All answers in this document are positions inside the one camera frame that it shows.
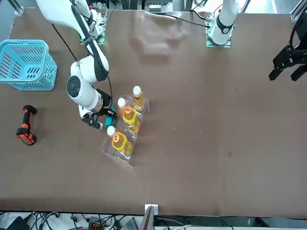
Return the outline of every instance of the blue plastic basket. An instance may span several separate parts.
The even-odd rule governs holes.
[[[42,40],[4,40],[0,43],[0,83],[18,90],[53,90],[57,65]]]

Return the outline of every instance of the orange handheld tool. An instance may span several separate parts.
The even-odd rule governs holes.
[[[24,118],[21,128],[18,128],[16,135],[23,141],[26,145],[34,145],[36,142],[36,136],[30,132],[30,120],[32,115],[36,114],[37,110],[31,105],[24,106]]]

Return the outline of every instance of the white bottle cap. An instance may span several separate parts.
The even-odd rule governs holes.
[[[109,135],[109,137],[114,136],[115,134],[115,128],[113,126],[109,126],[106,130],[106,133]]]
[[[119,100],[117,101],[117,104],[118,104],[118,106],[119,106],[119,108],[125,108],[125,106],[126,106],[126,101],[125,101],[125,99],[123,99],[122,97],[121,98],[119,98]]]
[[[141,88],[139,86],[134,86],[133,87],[133,95],[135,97],[139,97],[141,95],[142,91]]]

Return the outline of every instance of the brown table surface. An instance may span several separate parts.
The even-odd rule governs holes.
[[[196,16],[179,16],[201,23]],[[75,31],[57,26],[78,59]],[[58,65],[51,92],[0,86],[0,209],[162,215],[307,217],[307,80],[275,82],[289,15],[240,14],[233,47],[206,48],[204,29],[144,11],[113,11],[102,50],[114,101],[140,85],[150,100],[132,171],[101,151],[66,93],[74,61],[38,9],[16,17],[11,38],[43,39]],[[109,92],[107,81],[96,84]],[[25,146],[22,106],[38,109]]]

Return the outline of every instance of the juice bottle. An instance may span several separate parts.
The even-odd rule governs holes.
[[[123,118],[123,115],[125,113],[125,107],[126,107],[126,101],[125,99],[123,99],[122,97],[119,98],[119,100],[117,101],[117,104],[118,104],[118,113],[119,113],[119,116],[121,118]]]
[[[128,129],[132,133],[137,133],[140,128],[140,122],[137,118],[136,110],[131,108],[129,105],[125,108],[125,113],[123,115],[124,122],[128,125]]]
[[[144,94],[139,86],[134,86],[133,88],[133,98],[132,103],[135,109],[142,111],[144,108]]]
[[[116,132],[113,126],[107,128],[106,132],[109,137],[112,137],[112,147],[128,157],[131,154],[132,144],[127,140],[127,137],[121,132]]]

